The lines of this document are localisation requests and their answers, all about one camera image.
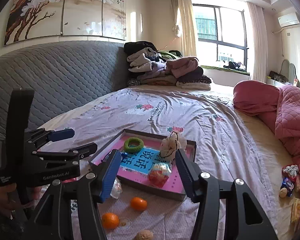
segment gray headboard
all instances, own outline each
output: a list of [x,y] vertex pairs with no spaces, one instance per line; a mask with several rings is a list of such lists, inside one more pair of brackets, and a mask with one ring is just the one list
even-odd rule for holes
[[18,49],[0,57],[0,140],[13,89],[35,90],[29,129],[125,88],[127,55],[123,44],[105,41],[64,41]]

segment small box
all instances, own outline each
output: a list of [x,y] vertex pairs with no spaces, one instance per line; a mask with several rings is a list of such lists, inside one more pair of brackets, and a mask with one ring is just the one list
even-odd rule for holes
[[300,219],[300,199],[295,198],[292,203],[290,223],[297,222]]

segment metal screw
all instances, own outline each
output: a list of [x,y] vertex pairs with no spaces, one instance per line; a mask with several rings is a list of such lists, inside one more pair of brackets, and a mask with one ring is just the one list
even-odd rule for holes
[[210,177],[210,174],[207,173],[207,172],[202,172],[202,173],[200,174],[200,176],[201,176],[202,178],[204,178],[204,179],[207,179],[207,178]]
[[238,184],[238,185],[243,185],[243,184],[244,184],[243,179],[236,179],[235,182],[236,182],[236,184]]
[[95,174],[93,172],[90,172],[86,175],[87,179],[93,179],[95,177]]
[[58,186],[60,184],[60,180],[59,179],[55,179],[53,182],[52,182],[52,185],[53,186]]

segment orange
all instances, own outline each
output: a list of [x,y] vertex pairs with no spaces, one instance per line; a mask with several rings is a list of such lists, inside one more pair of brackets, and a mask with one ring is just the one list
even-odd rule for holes
[[130,206],[137,211],[145,211],[147,209],[148,203],[142,198],[134,197],[130,201]]
[[101,222],[105,229],[115,229],[119,225],[119,217],[113,213],[105,213]]

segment window frame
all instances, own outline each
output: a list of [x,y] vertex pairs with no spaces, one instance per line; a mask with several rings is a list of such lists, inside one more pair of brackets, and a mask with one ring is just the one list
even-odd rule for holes
[[[240,11],[240,10],[236,10],[239,11],[241,13],[242,16],[242,22],[243,22],[243,32],[244,32],[244,46],[239,46],[236,44],[232,44],[232,43],[228,43],[228,42],[224,42],[223,41],[223,35],[222,35],[222,19],[221,19],[221,12],[220,12],[220,8],[227,8],[227,7],[223,7],[223,6],[216,6],[216,5],[208,5],[208,4],[197,4],[197,3],[193,3],[192,6],[202,6],[202,7],[211,7],[214,10],[214,17],[215,17],[215,21],[216,21],[216,34],[217,34],[217,40],[210,40],[210,39],[203,39],[203,38],[198,38],[199,41],[204,41],[204,42],[211,42],[211,43],[215,43],[217,44],[217,56],[216,56],[216,60],[218,60],[218,45],[224,45],[224,46],[229,46],[229,47],[233,47],[233,48],[237,48],[237,49],[242,49],[244,51],[244,61],[243,64],[246,67],[247,70],[247,60],[248,60],[248,47],[247,47],[247,30],[246,30],[246,22],[244,19],[244,10]],[[219,17],[220,17],[220,28],[221,28],[221,41],[219,41],[219,36],[218,36],[218,22],[217,22],[217,13],[216,13],[216,8],[219,8]]]

